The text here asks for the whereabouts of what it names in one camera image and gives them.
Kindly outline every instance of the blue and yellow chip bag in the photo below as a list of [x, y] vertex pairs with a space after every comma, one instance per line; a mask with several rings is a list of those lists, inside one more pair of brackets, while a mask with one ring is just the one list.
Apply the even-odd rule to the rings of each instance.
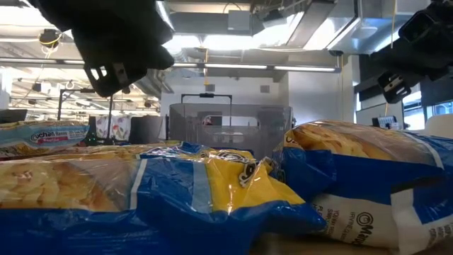
[[270, 160], [180, 145], [157, 146], [177, 146], [171, 157], [138, 159], [158, 151], [148, 145], [0, 163], [4, 254], [247, 254], [263, 231], [324, 228], [268, 176]]

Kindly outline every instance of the fluorescent light fixture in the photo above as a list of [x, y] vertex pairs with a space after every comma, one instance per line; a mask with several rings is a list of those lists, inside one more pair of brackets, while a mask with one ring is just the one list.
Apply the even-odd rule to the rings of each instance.
[[275, 70], [281, 71], [303, 71], [303, 72], [334, 72], [335, 68], [330, 67], [285, 67], [285, 66], [276, 66]]
[[65, 64], [85, 64], [83, 60], [64, 60]]
[[175, 63], [173, 67], [197, 67], [194, 63]]
[[28, 59], [28, 58], [7, 58], [0, 57], [0, 62], [5, 63], [30, 63], [30, 64], [56, 64], [54, 59]]
[[205, 64], [207, 68], [267, 69], [268, 66], [257, 64]]
[[360, 18], [356, 18], [340, 35], [337, 36], [329, 45], [327, 49], [330, 50], [338, 42], [340, 42], [352, 29], [354, 29], [357, 24], [360, 23]]
[[171, 24], [170, 17], [168, 17], [167, 11], [164, 6], [163, 1], [156, 1], [157, 8], [159, 10], [159, 14], [161, 15], [162, 19], [171, 27], [171, 29], [175, 30], [173, 24]]
[[258, 47], [251, 36], [245, 35], [208, 35], [202, 46], [210, 50], [248, 50]]
[[25, 39], [25, 38], [0, 38], [1, 43], [30, 43], [30, 42], [37, 42], [37, 38], [33, 39]]
[[335, 35], [335, 26], [331, 18], [327, 18], [315, 33], [311, 36], [310, 40], [304, 46], [304, 50], [322, 50], [324, 49], [332, 37]]

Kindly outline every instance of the blue packaging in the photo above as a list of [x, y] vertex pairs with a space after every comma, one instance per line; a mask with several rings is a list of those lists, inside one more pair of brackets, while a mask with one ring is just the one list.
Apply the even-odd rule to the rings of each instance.
[[105, 159], [124, 149], [0, 162], [2, 254], [247, 254], [263, 231], [325, 227], [249, 152]]
[[0, 124], [0, 158], [58, 152], [85, 139], [88, 126], [78, 121], [19, 121]]
[[394, 218], [392, 188], [420, 178], [449, 176], [453, 140], [316, 121], [290, 130], [275, 150], [275, 159], [279, 166], [272, 175], [312, 203], [327, 223], [323, 236], [397, 249], [404, 224]]

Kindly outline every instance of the fluorescent light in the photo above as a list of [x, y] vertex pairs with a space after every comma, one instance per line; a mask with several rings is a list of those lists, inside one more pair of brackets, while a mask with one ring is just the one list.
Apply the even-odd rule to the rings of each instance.
[[64, 60], [66, 64], [85, 64], [83, 60]]
[[202, 46], [210, 50], [248, 50], [258, 47], [251, 36], [244, 35], [208, 35]]
[[305, 71], [305, 72], [334, 72], [335, 68], [330, 67], [284, 67], [276, 66], [275, 70], [281, 71]]
[[25, 38], [0, 38], [1, 43], [30, 43], [30, 42], [37, 42], [37, 38], [33, 39], [25, 39]]
[[267, 69], [268, 66], [257, 64], [205, 64], [207, 68]]
[[157, 8], [159, 9], [159, 14], [161, 15], [162, 19], [171, 27], [171, 29], [175, 30], [173, 25], [171, 24], [170, 17], [168, 17], [167, 11], [164, 6], [163, 1], [156, 1]]
[[173, 67], [197, 67], [197, 64], [193, 63], [175, 63]]
[[337, 36], [329, 45], [327, 49], [330, 50], [338, 42], [340, 42], [352, 29], [354, 29], [357, 24], [360, 23], [360, 18], [356, 18], [340, 35]]
[[56, 64], [57, 61], [54, 59], [28, 59], [28, 58], [7, 58], [0, 57], [0, 62], [6, 63], [33, 63], [33, 64]]

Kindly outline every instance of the window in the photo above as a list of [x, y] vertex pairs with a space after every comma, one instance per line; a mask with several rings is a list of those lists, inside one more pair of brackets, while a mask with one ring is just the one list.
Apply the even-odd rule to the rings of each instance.
[[408, 124], [408, 130], [425, 129], [425, 114], [421, 104], [421, 92], [416, 91], [403, 98], [404, 123]]
[[442, 115], [453, 113], [453, 101], [447, 103], [439, 103], [432, 107], [433, 115]]

